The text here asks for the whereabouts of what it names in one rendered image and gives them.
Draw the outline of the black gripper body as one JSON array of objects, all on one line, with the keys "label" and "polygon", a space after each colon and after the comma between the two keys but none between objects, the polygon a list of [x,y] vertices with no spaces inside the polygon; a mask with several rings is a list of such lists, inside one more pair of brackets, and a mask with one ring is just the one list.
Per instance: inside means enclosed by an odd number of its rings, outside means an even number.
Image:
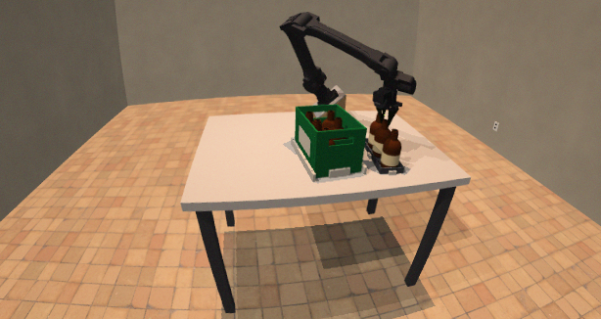
[{"label": "black gripper body", "polygon": [[396,103],[394,105],[390,105],[390,104],[385,104],[384,109],[385,110],[389,110],[391,112],[394,112],[398,109],[398,107],[402,107],[402,103],[396,101]]}]

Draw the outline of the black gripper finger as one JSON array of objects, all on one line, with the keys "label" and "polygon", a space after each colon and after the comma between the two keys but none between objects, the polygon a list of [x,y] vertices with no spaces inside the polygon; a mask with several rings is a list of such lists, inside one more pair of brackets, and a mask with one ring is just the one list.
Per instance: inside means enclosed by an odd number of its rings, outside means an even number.
[{"label": "black gripper finger", "polygon": [[[391,112],[391,111],[388,112],[388,126],[391,125],[393,117],[395,116],[395,114],[397,113],[397,111],[398,111],[398,109],[396,111],[394,111],[394,112]],[[392,117],[392,119],[391,119],[391,117]]]},{"label": "black gripper finger", "polygon": [[[381,121],[381,124],[382,124],[382,121],[385,118],[386,110],[385,109],[379,109],[379,108],[376,108],[376,110],[378,112],[378,115],[380,117],[380,121]],[[381,112],[382,112],[382,118],[381,118]]]}]

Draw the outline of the green plastic crate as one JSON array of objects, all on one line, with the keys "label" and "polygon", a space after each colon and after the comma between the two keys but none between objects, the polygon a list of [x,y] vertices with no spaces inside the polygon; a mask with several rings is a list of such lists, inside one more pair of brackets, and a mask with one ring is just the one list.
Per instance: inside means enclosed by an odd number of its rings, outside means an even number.
[{"label": "green plastic crate", "polygon": [[[305,116],[306,112],[328,111],[334,111],[335,118],[342,118],[344,129],[317,131]],[[361,172],[366,133],[367,128],[339,105],[300,106],[296,109],[295,140],[316,178],[328,177],[329,169],[350,167],[350,173]],[[334,140],[336,145],[329,146],[329,139],[335,138],[346,139]]]}]

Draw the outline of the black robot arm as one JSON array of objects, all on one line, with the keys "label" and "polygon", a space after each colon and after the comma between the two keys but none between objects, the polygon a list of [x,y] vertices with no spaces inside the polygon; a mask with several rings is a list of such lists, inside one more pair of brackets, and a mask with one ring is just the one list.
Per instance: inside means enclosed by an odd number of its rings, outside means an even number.
[{"label": "black robot arm", "polygon": [[306,35],[316,37],[348,53],[380,75],[381,80],[384,80],[383,86],[387,90],[381,87],[379,90],[373,92],[373,102],[376,108],[383,109],[386,103],[390,105],[396,103],[397,91],[390,91],[390,89],[397,89],[400,92],[411,95],[416,90],[416,80],[414,77],[397,70],[398,62],[396,58],[386,52],[382,53],[372,49],[332,29],[321,23],[319,17],[310,12],[291,16],[286,20],[286,23],[281,24],[279,27],[289,37],[300,62],[304,76],[302,86],[307,92],[316,96],[318,100],[317,105],[329,105],[339,97],[339,94],[336,95],[337,91],[335,89],[331,91],[324,85],[327,76],[320,67],[315,66],[304,40]]}]

